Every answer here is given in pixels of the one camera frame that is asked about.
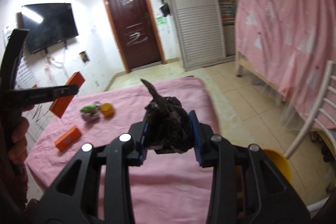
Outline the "person's left hand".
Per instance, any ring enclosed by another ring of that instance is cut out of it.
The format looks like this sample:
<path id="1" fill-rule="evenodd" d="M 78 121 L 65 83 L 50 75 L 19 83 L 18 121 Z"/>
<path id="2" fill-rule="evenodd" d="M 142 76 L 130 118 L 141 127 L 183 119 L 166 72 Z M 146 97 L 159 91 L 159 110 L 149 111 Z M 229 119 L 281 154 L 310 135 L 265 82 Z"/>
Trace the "person's left hand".
<path id="1" fill-rule="evenodd" d="M 11 139 L 14 145 L 9 150 L 8 156 L 15 165 L 24 163 L 28 156 L 26 134 L 29 125 L 28 120 L 23 117 L 21 118 L 18 127 L 12 133 Z"/>

